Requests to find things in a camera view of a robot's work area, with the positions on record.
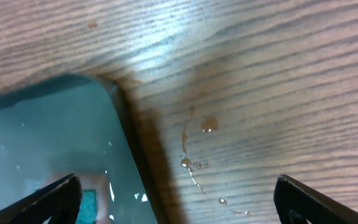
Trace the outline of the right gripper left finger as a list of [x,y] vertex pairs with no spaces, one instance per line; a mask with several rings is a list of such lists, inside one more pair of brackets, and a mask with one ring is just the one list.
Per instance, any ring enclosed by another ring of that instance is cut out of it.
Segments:
[[82,187],[77,174],[68,174],[0,210],[2,224],[74,224],[80,211]]

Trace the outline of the green scrubbing sponge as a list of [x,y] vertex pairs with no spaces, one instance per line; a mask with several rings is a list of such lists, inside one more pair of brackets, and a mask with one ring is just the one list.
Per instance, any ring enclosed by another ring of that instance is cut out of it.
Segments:
[[76,172],[82,199],[76,223],[110,224],[114,219],[109,214],[109,182],[107,171]]

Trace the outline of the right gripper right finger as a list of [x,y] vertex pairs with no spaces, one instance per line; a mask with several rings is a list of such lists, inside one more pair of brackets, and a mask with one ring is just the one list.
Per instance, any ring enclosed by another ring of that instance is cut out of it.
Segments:
[[277,178],[273,201],[281,223],[358,224],[358,212],[285,174]]

